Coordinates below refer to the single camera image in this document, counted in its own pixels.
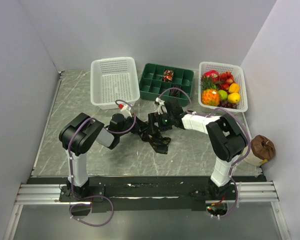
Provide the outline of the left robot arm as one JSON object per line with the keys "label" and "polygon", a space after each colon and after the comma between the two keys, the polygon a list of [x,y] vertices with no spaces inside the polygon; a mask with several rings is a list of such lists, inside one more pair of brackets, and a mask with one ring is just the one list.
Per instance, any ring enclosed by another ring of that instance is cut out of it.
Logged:
{"label": "left robot arm", "polygon": [[78,201],[85,200],[92,193],[87,172],[87,153],[94,143],[110,150],[120,142],[120,137],[132,133],[140,134],[148,127],[136,115],[125,117],[121,113],[112,116],[106,126],[101,121],[81,112],[59,133],[58,139],[68,159],[67,188]]}

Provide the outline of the black gold floral tie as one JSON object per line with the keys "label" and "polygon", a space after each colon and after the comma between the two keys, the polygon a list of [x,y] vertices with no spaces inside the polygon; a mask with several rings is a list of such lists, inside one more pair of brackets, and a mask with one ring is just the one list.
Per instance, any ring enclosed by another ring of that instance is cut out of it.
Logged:
{"label": "black gold floral tie", "polygon": [[154,128],[148,127],[146,130],[142,131],[140,138],[142,141],[148,142],[156,153],[163,155],[168,154],[171,138],[162,136],[161,131],[157,126],[154,126]]}

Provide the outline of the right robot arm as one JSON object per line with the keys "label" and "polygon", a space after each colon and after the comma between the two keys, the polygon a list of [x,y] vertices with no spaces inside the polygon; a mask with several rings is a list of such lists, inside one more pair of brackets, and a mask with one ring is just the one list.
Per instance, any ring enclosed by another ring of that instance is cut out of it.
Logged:
{"label": "right robot arm", "polygon": [[208,193],[213,199],[226,194],[235,162],[248,146],[248,139],[239,123],[229,113],[222,116],[200,115],[195,111],[184,111],[177,102],[156,100],[158,109],[148,114],[147,130],[142,133],[152,148],[160,154],[168,152],[171,139],[163,137],[176,127],[208,135],[216,161],[210,176]]}

